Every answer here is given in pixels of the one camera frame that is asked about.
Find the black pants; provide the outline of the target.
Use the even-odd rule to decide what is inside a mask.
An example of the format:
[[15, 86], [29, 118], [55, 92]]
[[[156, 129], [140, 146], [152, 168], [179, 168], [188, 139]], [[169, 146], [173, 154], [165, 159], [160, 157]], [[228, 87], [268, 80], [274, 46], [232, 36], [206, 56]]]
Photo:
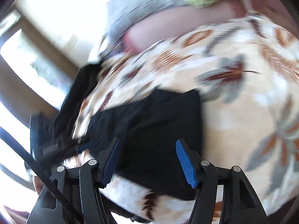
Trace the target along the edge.
[[201, 98], [197, 90], [175, 93], [153, 90], [143, 100], [97, 112], [87, 135], [97, 145], [96, 157], [114, 138], [121, 144], [117, 175], [161, 195], [193, 200], [195, 190], [187, 183], [175, 144], [185, 140], [198, 153], [203, 149]]

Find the grey quilted blanket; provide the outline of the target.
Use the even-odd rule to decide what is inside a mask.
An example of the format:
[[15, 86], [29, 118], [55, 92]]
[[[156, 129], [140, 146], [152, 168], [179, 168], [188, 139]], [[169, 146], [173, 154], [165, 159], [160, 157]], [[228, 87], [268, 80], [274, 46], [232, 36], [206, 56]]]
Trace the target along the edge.
[[188, 4], [186, 0], [110, 0], [107, 3], [106, 35], [115, 43], [130, 27], [147, 16]]

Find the black garment at bed edge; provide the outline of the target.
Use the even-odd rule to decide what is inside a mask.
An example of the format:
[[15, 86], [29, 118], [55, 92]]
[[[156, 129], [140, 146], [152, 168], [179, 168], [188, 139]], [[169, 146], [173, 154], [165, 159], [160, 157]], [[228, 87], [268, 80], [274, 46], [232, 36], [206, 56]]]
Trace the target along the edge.
[[96, 64], [87, 64], [78, 71], [61, 109], [53, 121], [55, 137], [60, 135], [71, 137], [83, 100], [98, 84], [97, 76], [102, 69], [103, 62], [101, 60]]

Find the leaf pattern fleece blanket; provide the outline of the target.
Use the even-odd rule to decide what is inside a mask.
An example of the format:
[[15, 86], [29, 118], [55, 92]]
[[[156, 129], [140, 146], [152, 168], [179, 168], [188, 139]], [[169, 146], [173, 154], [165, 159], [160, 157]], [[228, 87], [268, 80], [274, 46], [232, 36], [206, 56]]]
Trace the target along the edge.
[[254, 13], [111, 57], [81, 104], [73, 137], [86, 133], [95, 113], [154, 89], [200, 92], [204, 158], [239, 165], [267, 215], [298, 194], [298, 39], [285, 28]]

